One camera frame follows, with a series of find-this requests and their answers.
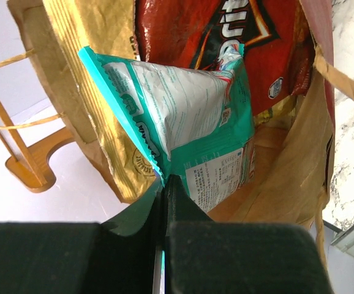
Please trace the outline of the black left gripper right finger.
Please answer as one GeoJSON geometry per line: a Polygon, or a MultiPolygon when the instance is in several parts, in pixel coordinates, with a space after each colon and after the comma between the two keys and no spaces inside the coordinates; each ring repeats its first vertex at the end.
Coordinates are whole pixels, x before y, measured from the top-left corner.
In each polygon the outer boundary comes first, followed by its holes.
{"type": "Polygon", "coordinates": [[[219,223],[169,177],[165,200],[167,293],[331,293],[309,232],[297,225],[219,223]]]}

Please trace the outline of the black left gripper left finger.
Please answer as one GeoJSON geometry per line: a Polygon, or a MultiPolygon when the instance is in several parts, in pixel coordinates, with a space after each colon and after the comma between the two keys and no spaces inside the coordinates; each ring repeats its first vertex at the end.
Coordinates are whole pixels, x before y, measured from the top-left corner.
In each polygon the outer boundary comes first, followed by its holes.
{"type": "Polygon", "coordinates": [[[103,222],[0,223],[0,293],[158,293],[161,192],[103,222]]]}

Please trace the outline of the teal white snack pouch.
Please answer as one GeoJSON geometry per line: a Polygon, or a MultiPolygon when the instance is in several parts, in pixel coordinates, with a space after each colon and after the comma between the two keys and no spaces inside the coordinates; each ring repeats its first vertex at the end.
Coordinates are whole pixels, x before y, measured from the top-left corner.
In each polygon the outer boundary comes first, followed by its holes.
{"type": "Polygon", "coordinates": [[[208,212],[254,174],[254,119],[244,45],[215,70],[183,69],[95,53],[79,58],[122,128],[161,181],[179,176],[208,212]]]}

